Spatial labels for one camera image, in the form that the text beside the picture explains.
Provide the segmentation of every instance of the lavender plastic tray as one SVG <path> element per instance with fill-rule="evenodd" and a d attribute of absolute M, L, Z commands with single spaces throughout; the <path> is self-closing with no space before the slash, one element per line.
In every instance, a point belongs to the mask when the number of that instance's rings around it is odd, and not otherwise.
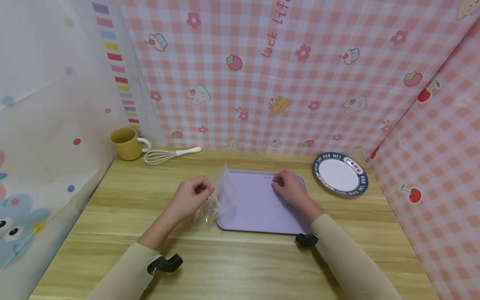
<path fill-rule="evenodd" d="M 220 228 L 287 234 L 312 232 L 301 212 L 274 193 L 271 182 L 275 173 L 242 170 L 229 172 L 238 190 L 239 199 L 235 207 L 217 218 Z M 297 176 L 305 185 L 305 179 Z M 222 189 L 220 204 L 222 199 L 232 193 L 228 187 Z"/>

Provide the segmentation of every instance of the colorful striped border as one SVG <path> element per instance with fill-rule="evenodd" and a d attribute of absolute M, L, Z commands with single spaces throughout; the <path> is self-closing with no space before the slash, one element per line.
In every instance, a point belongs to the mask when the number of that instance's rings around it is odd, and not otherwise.
<path fill-rule="evenodd" d="M 100 36 L 102 37 L 103 48 L 107 55 L 110 67 L 113 72 L 113 79 L 117 87 L 125 115 L 128 118 L 130 127 L 135 128 L 139 135 L 142 134 L 140 126 L 140 119 L 136 113 L 135 100 L 131 94 L 130 84 L 126 75 L 125 61 L 120 54 L 120 47 L 117 43 L 117 34 L 113 27 L 113 22 L 110 17 L 110 9 L 105 4 L 92 2 L 92 9 L 95 14 L 96 23 Z"/>

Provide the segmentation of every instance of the pink checkered backdrop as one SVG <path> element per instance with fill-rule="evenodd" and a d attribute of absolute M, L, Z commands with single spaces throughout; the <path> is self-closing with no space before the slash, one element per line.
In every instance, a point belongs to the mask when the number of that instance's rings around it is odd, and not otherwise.
<path fill-rule="evenodd" d="M 457 1 L 418 2 L 125 0 L 122 13 L 169 146 L 367 158 L 474 22 Z"/>
<path fill-rule="evenodd" d="M 480 20 L 369 160 L 443 300 L 480 299 L 479 48 Z"/>

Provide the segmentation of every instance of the wire whisk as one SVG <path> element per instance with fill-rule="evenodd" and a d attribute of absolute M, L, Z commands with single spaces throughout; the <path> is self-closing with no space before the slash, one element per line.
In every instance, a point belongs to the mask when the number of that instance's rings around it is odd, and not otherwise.
<path fill-rule="evenodd" d="M 197 153 L 201 150 L 201 147 L 193 147 L 191 149 L 177 151 L 150 150 L 145 154 L 143 160 L 149 165 L 158 165 L 171 158 L 182 156 L 188 153 Z"/>

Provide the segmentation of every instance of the mug handle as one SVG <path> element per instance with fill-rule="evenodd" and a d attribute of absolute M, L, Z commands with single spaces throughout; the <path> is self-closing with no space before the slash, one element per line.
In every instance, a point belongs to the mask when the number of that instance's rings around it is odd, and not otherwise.
<path fill-rule="evenodd" d="M 142 152 L 148 152 L 152 149 L 152 144 L 147 140 L 147 139 L 144 139 L 144 138 L 137 138 L 137 141 L 141 142 L 141 143 L 144 143 L 145 145 L 147 145 L 147 148 L 143 148 L 142 149 Z"/>

